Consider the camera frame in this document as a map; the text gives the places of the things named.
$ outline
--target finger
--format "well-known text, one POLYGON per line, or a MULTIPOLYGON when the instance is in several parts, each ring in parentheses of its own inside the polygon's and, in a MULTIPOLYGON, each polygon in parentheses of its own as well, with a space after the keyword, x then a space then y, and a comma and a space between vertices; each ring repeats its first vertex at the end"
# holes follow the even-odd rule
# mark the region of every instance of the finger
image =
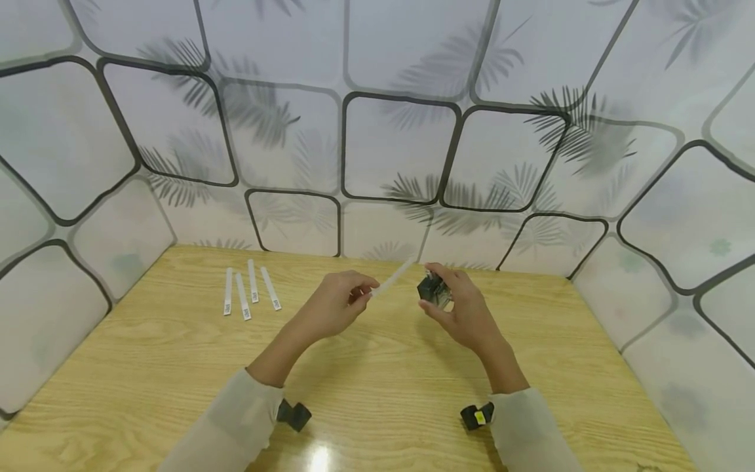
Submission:
POLYGON ((451 290, 453 290, 455 286, 458 286, 459 279, 456 277, 454 271, 446 266, 438 264, 437 262, 430 262, 425 264, 425 269, 438 274, 451 290))
POLYGON ((438 324, 448 331, 448 327, 451 324, 451 314, 449 312, 441 310, 437 305, 431 304, 427 300, 420 300, 419 305, 426 315, 436 320, 438 324))
POLYGON ((372 298, 372 296, 369 293, 365 293, 358 297, 351 305, 346 307, 345 311, 347 315, 356 318, 362 314, 362 312, 367 309, 367 302, 370 301, 370 298, 372 298))
POLYGON ((356 299, 361 297, 362 295, 364 295, 364 292, 362 292, 362 289, 360 287, 353 288, 349 296, 349 305, 354 303, 354 301, 356 301, 356 299))
POLYGON ((380 286, 380 283, 377 280, 373 279, 370 276, 366 276, 363 273, 356 272, 355 270, 347 270, 343 274, 349 281, 349 285, 351 285, 352 288, 364 285, 371 288, 377 288, 380 286))
POLYGON ((463 270, 454 270, 454 275, 456 275, 456 278, 459 280, 463 280, 465 282, 472 281, 472 279, 470 279, 469 274, 464 272, 463 270))

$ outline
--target green flower pattern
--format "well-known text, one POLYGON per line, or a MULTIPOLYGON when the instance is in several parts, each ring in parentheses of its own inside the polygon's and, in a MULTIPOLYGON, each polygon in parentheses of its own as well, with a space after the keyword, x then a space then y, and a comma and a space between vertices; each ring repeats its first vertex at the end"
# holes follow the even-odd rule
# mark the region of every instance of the green flower pattern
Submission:
POLYGON ((635 252, 622 251, 618 257, 618 265, 626 273, 638 273, 645 265, 645 259, 635 252))
POLYGON ((710 244, 710 253, 717 258, 722 258, 731 251, 732 244, 724 238, 718 238, 710 244))

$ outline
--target hand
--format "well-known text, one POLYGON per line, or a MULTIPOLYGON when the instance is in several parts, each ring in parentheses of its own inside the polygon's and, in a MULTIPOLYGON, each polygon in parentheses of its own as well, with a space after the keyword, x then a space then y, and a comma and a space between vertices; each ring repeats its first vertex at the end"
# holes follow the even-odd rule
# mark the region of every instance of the hand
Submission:
POLYGON ((329 273, 246 372, 262 384, 283 387, 304 351, 320 339, 348 328, 367 308, 370 293, 378 286, 377 280, 354 270, 329 273))
POLYGON ((493 393, 514 393, 529 388, 529 383, 516 361, 511 345, 498 331, 485 297, 470 277, 460 270, 441 264, 425 264, 438 274, 451 289, 454 308, 443 311, 429 301, 420 300, 420 307, 436 320, 452 338, 470 348, 482 361, 493 393))
POLYGON ((454 308, 443 311, 429 301, 420 300, 420 307, 445 329, 454 341, 468 347, 478 356, 490 347, 505 342, 490 314, 485 297, 467 273, 451 270, 438 263, 425 264, 425 268, 438 274, 451 289, 454 308))
POLYGON ((329 273, 290 323, 306 333, 310 343, 335 336, 367 308, 372 289, 379 286, 355 270, 329 273))

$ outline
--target wood grain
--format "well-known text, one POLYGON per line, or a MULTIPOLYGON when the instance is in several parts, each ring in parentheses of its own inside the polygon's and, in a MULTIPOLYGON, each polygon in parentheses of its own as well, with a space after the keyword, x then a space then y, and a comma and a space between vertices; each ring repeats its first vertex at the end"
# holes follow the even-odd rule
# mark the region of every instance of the wood grain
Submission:
MULTIPOLYGON (((400 263, 169 249, 0 435, 0 470, 155 470, 226 380, 328 272, 386 279, 400 263), (283 309, 222 316, 225 269, 267 266, 283 309)), ((313 412, 276 428, 249 470, 504 470, 489 430, 458 417, 486 401, 477 359, 416 305, 412 266, 344 334, 313 346, 286 397, 313 412)), ((553 276, 470 271, 530 382, 587 472, 694 470, 577 292, 553 276)))

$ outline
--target gray sleeve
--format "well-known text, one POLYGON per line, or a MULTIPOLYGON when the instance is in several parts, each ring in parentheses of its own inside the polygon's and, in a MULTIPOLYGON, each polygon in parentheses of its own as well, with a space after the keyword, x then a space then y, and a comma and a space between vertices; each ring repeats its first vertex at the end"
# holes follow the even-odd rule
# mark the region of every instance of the gray sleeve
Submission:
POLYGON ((490 401, 495 448, 509 472, 582 472, 539 391, 499 393, 490 401))
POLYGON ((282 400, 282 389, 262 385, 240 370, 171 450, 159 472, 245 470, 268 446, 282 400))

